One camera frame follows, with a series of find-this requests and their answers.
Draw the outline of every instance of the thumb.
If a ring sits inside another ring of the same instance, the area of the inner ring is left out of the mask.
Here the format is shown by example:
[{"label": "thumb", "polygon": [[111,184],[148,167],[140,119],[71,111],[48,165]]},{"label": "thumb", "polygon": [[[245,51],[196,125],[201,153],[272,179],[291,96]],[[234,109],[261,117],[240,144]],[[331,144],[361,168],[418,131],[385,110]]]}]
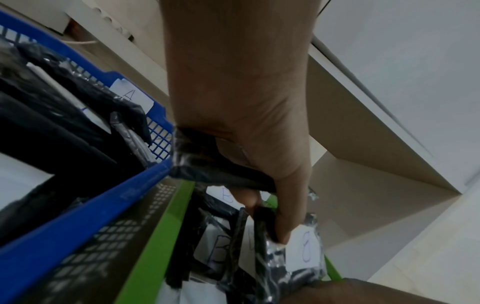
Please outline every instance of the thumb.
[{"label": "thumb", "polygon": [[287,244],[293,229],[302,224],[307,212],[307,194],[312,168],[303,164],[291,175],[275,181],[278,208],[275,232],[278,241]]}]

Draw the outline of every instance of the hand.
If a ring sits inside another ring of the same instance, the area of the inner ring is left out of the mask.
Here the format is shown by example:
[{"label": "hand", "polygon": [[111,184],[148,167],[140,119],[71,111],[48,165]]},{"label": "hand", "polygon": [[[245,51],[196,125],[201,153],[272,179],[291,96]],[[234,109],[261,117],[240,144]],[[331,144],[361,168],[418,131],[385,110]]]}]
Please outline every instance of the hand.
[{"label": "hand", "polygon": [[442,304],[441,302],[393,288],[343,279],[318,282],[283,299],[280,304]]},{"label": "hand", "polygon": [[[311,174],[308,46],[318,0],[162,0],[178,126],[237,143],[275,180],[280,242],[303,222]],[[254,211],[258,191],[232,189]]]}]

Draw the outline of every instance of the blue plastic basket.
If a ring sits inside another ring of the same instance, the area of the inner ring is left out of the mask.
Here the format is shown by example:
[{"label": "blue plastic basket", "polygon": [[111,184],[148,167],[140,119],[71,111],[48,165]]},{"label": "blue plastic basket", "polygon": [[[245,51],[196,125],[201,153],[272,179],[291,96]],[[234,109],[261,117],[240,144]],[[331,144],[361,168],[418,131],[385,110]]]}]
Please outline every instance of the blue plastic basket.
[{"label": "blue plastic basket", "polygon": [[[12,44],[40,43],[107,87],[117,79],[126,79],[118,72],[101,71],[61,41],[2,11],[0,35]],[[150,149],[159,164],[0,248],[0,304],[11,302],[168,174],[172,124],[165,119],[164,107],[156,102],[147,113],[147,121],[153,140]]]}]

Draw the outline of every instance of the finger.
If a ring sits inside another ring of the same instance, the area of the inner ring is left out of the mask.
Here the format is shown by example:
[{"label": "finger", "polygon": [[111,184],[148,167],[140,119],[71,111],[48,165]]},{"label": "finger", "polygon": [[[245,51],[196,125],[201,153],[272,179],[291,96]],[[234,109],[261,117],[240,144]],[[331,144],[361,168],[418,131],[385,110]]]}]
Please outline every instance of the finger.
[{"label": "finger", "polygon": [[228,189],[237,202],[245,205],[251,217],[253,217],[255,210],[262,205],[260,191],[236,187],[230,187]]},{"label": "finger", "polygon": [[293,174],[275,181],[278,198],[275,232],[282,244],[288,243],[292,230],[305,220],[311,171],[310,164],[304,164]]}]

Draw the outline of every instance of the green basket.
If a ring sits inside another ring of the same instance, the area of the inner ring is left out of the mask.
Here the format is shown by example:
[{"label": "green basket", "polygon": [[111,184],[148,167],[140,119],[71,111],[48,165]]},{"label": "green basket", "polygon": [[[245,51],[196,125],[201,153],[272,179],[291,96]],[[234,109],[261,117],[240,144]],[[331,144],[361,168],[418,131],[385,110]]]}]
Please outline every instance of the green basket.
[{"label": "green basket", "polygon": [[[118,294],[115,304],[155,303],[194,186],[195,183],[189,181],[183,181],[180,184]],[[271,207],[276,207],[277,198],[272,195],[266,203]],[[330,279],[332,281],[341,280],[342,277],[327,257],[325,257],[325,261]]]}]

